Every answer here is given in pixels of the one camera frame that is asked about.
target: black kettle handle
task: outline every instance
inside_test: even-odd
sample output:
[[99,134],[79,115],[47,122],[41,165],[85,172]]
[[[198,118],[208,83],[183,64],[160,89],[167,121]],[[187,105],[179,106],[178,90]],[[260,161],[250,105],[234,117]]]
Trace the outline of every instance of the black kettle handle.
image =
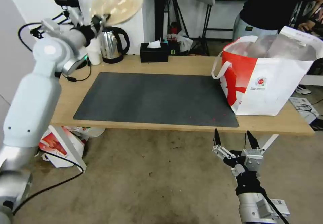
[[[116,32],[116,34],[122,34],[124,36],[124,39],[125,39],[125,42],[126,42],[127,45],[126,45],[126,47],[124,49],[122,49],[120,51],[122,52],[123,55],[125,55],[128,52],[129,47],[130,47],[129,37],[128,37],[127,33],[122,28],[114,27],[113,29]],[[120,45],[121,45],[120,37],[116,36],[116,38],[117,38],[117,41],[118,41],[118,38],[119,38],[118,43],[120,43]]]

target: bag logo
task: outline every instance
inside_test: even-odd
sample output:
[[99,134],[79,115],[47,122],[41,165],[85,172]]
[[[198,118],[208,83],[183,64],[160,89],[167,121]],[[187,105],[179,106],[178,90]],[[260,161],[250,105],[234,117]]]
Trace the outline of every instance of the bag logo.
[[265,86],[266,84],[266,81],[267,79],[265,77],[259,77],[257,80],[256,80],[256,86]]

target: electric kettle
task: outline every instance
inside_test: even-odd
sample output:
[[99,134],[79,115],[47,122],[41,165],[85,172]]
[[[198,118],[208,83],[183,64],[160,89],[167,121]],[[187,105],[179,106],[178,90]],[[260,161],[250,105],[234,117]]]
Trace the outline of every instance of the electric kettle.
[[[126,41],[125,49],[122,48],[120,34]],[[127,33],[118,27],[104,27],[99,35],[102,59],[106,63],[117,63],[122,61],[123,55],[129,50],[129,37]]]

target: tissue box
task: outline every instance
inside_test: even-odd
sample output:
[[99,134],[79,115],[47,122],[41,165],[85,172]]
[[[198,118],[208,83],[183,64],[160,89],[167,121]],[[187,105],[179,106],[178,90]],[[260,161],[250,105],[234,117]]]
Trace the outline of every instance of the tissue box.
[[148,43],[140,46],[141,62],[168,62],[169,48],[165,43],[161,43],[161,48],[147,48]]

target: black desk mat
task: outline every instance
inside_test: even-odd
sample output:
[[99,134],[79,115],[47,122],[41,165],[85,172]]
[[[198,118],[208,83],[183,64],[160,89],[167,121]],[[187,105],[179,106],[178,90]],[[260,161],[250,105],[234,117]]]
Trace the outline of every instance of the black desk mat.
[[101,72],[76,120],[238,127],[211,76]]

